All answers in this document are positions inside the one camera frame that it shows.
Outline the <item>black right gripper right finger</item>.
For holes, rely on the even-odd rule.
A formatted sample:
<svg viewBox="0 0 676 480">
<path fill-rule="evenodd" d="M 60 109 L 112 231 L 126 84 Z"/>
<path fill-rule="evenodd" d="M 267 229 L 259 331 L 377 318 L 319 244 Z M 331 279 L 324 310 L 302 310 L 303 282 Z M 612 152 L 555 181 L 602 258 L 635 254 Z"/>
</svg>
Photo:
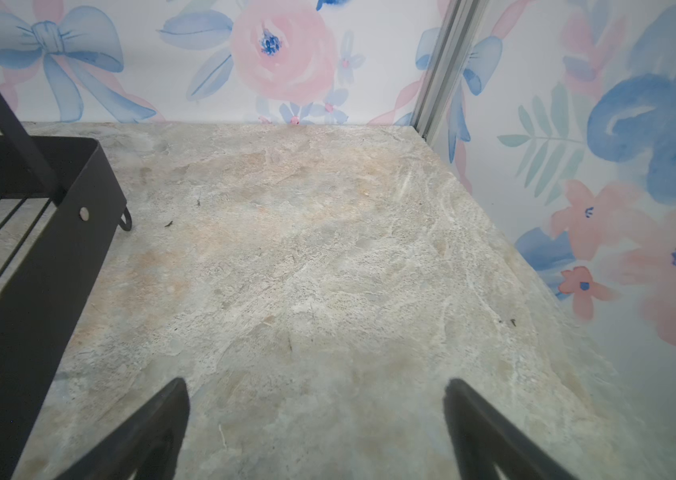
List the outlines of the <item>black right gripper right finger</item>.
<svg viewBox="0 0 676 480">
<path fill-rule="evenodd" d="M 449 381 L 443 409 L 463 479 L 575 479 L 464 380 Z"/>
</svg>

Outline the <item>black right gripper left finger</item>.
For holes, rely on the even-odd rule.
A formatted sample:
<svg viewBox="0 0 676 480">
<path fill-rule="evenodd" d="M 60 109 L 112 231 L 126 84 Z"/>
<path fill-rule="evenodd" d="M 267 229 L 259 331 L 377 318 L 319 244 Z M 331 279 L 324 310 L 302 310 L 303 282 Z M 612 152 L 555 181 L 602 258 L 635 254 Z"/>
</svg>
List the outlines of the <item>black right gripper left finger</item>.
<svg viewBox="0 0 676 480">
<path fill-rule="evenodd" d="M 189 416 L 187 384 L 176 377 L 58 477 L 172 479 Z"/>
</svg>

